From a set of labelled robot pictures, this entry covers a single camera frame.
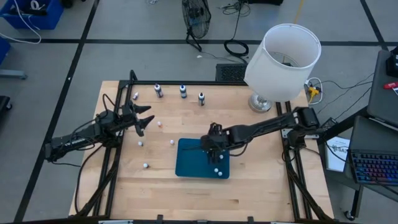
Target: black floor line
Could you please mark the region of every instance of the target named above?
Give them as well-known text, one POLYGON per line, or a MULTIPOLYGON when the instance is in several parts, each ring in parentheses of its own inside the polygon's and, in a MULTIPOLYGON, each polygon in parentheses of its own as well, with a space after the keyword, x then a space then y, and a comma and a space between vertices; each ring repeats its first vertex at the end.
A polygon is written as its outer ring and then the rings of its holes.
MULTIPOLYGON (((51 140, 53 133, 55 131, 55 127, 57 127, 57 123, 58 123, 58 119, 61 114, 62 106, 65 102, 65 98, 67 97, 68 89, 72 82, 73 75, 75 74, 75 70, 76 70, 77 64, 80 59, 81 51, 83 50, 85 40, 87 39, 88 31, 90 30, 91 23, 93 22, 94 15, 97 10, 99 1, 100 0, 95 0, 93 3, 93 7, 91 8, 91 12, 90 12, 90 15, 88 16, 85 29, 81 35, 79 45, 77 47, 75 56, 73 57, 72 64, 70 65, 68 75, 65 79, 65 83, 63 84, 60 97, 59 97, 57 105, 55 107, 54 114, 51 118, 49 128, 47 130, 47 133, 45 134, 45 138, 43 140, 42 147, 44 146, 44 144, 46 142, 51 140)), ((43 163, 44 163, 44 152, 42 150, 40 150, 39 155, 37 156, 37 159, 35 162, 35 166, 33 168, 33 171, 31 173, 29 181, 27 183, 24 195, 22 196, 22 200, 19 204, 18 211, 15 215, 14 222, 21 222, 24 219, 28 204, 30 202, 30 198, 32 197, 32 194, 33 194, 35 185, 37 183, 37 179, 39 178, 39 174, 42 169, 43 163)))
POLYGON ((371 10, 370 10, 368 4, 366 3, 365 0, 360 0, 360 1, 361 1, 363 10, 365 11, 366 17, 368 17, 369 23, 372 26, 374 35, 376 35, 377 40, 381 43, 381 48, 383 50, 388 50, 387 46, 384 45, 383 36, 381 35, 380 30, 379 30, 379 28, 378 28, 378 26, 376 24, 376 21, 374 20, 374 18, 372 16, 372 13, 371 13, 371 10))
MULTIPOLYGON (((36 42, 38 39, 19 39, 36 42)), ((199 44, 224 44, 225 40, 198 40, 199 44)), ((239 40, 248 45, 259 45, 261 40, 239 40)), ((80 39, 42 39, 43 44, 79 44, 80 39)), ((127 39, 86 39, 85 44, 187 44, 185 40, 127 40, 127 39)), ((322 46, 398 46, 398 42, 378 41, 321 41, 322 46)))

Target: small bottle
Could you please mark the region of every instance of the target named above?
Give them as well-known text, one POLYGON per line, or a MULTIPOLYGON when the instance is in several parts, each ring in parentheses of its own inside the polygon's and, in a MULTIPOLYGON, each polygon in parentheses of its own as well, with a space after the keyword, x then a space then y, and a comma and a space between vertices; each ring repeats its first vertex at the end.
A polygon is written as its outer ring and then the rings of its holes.
POLYGON ((205 104, 205 95, 203 93, 199 93, 198 104, 199 106, 203 106, 205 104))
POLYGON ((138 92, 134 94, 134 96, 132 97, 133 100, 137 100, 138 99, 138 92))
POLYGON ((155 84, 155 92, 158 98, 163 97, 162 88, 160 87, 159 84, 155 84))
POLYGON ((187 88, 185 87, 185 85, 180 85, 180 93, 181 93, 181 98, 187 97, 187 88))

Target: table lamp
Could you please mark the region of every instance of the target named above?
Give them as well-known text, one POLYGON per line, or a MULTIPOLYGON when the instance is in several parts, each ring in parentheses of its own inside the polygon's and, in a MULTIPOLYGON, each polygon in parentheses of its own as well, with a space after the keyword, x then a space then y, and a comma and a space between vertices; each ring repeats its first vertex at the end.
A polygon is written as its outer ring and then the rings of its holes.
POLYGON ((293 100, 320 55, 320 41, 307 28, 296 24, 271 28, 246 68, 244 81, 254 92, 250 108, 264 113, 273 101, 293 100))

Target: white lampshade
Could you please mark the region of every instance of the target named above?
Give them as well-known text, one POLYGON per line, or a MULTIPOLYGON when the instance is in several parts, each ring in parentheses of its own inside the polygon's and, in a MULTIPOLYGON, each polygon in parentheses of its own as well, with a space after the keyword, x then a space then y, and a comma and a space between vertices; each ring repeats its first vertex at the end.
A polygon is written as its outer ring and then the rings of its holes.
POLYGON ((265 100, 292 100, 303 89, 320 55, 318 37, 307 28, 296 24, 277 25, 265 34, 248 64, 244 81, 265 100), (278 62, 271 54, 283 55, 296 67, 278 62))

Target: electric fan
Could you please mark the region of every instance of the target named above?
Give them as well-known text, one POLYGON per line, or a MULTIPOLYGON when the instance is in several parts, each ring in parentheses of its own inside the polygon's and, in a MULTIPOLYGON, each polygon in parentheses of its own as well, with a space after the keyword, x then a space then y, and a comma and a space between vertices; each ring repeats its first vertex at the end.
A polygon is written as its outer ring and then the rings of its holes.
POLYGON ((207 0, 182 0, 182 14, 187 26, 185 41, 201 52, 196 38, 201 39, 209 30, 211 14, 207 0))

